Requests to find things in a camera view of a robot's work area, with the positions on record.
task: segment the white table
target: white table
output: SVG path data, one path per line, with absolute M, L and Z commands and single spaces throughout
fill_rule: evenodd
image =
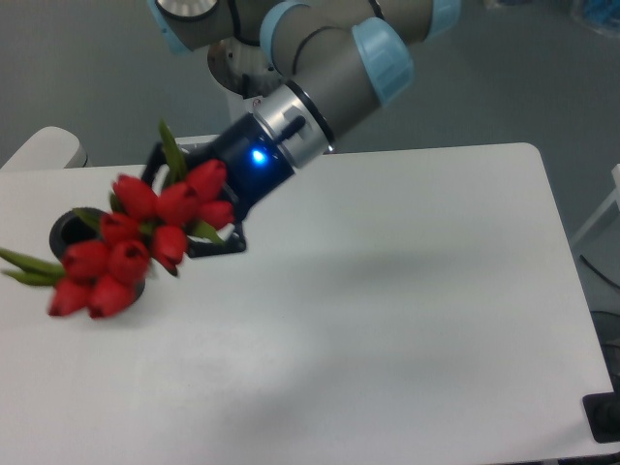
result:
M 119 171 L 0 173 L 0 244 L 51 258 Z M 611 391 L 538 151 L 322 157 L 246 254 L 160 272 L 130 311 L 49 318 L 0 279 L 0 463 L 466 465 L 617 452 Z

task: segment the blue joint cap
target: blue joint cap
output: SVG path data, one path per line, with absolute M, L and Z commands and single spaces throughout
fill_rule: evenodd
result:
M 157 21 L 157 25 L 159 26 L 159 29 L 164 36 L 164 39 L 166 39 L 170 51 L 175 55 L 182 55 L 184 53 L 189 53 L 190 51 L 192 51 L 181 42 L 181 40 L 176 36 L 176 34 L 174 34 L 174 31 L 172 31 L 171 27 L 168 26 L 166 20 L 164 19 L 164 16 L 162 15 L 162 12 L 160 12 L 159 8 L 157 8 L 155 1 L 156 0 L 146 0 L 146 4 L 148 5 L 148 8 L 153 14 L 153 17 L 155 17 L 155 21 Z
M 386 106 L 414 81 L 414 60 L 396 31 L 377 17 L 355 26 L 353 37 L 377 97 Z
M 426 39 L 450 29 L 461 16 L 461 0 L 433 0 L 433 16 Z
M 284 16 L 288 10 L 299 5 L 307 7 L 305 3 L 296 2 L 294 0 L 278 3 L 269 10 L 269 13 L 264 17 L 263 24 L 261 24 L 260 41 L 261 49 L 269 63 L 273 63 L 273 35 L 275 33 L 275 28 L 278 27 L 278 22 L 280 22 L 280 19 L 282 19 L 282 16 Z

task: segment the blue led light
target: blue led light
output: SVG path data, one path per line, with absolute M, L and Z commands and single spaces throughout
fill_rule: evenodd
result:
M 254 150 L 252 152 L 252 159 L 257 165 L 264 165 L 267 161 L 267 156 L 261 150 Z

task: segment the red tulip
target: red tulip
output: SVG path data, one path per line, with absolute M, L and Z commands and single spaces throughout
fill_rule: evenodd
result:
M 145 221 L 155 218 L 157 195 L 145 182 L 137 177 L 121 174 L 112 185 L 112 190 L 125 211 L 135 220 Z
M 198 216 L 216 230 L 234 223 L 233 205 L 229 201 L 210 201 L 200 206 Z
M 125 286 L 107 274 L 97 281 L 88 300 L 90 318 L 108 318 L 122 312 L 136 300 L 134 286 Z
M 177 226 L 160 226 L 153 234 L 151 254 L 170 273 L 176 274 L 176 266 L 183 261 L 187 250 L 187 236 Z
M 56 292 L 47 313 L 51 317 L 66 317 L 88 305 L 92 286 L 63 278 L 56 284 Z
M 122 213 L 104 214 L 100 221 L 104 241 L 114 247 L 124 240 L 140 240 L 140 223 Z
M 149 263 L 150 255 L 144 244 L 126 240 L 112 249 L 108 271 L 118 282 L 131 286 L 144 279 Z
M 61 262 L 70 278 L 83 281 L 104 274 L 108 257 L 108 247 L 101 240 L 86 240 L 67 248 Z
M 191 170 L 185 182 L 196 190 L 200 203 L 214 201 L 226 182 L 226 165 L 219 160 L 209 160 Z
M 196 218 L 198 195 L 185 182 L 172 184 L 157 200 L 157 216 L 172 226 L 182 226 Z

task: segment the white chair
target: white chair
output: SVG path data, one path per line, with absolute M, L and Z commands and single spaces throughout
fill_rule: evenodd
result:
M 611 225 L 620 213 L 620 165 L 616 165 L 611 175 L 615 188 L 569 240 L 571 249 L 576 255 L 588 242 L 598 237 L 605 228 Z
M 49 126 L 38 131 L 0 168 L 0 171 L 40 171 L 90 166 L 76 136 Z

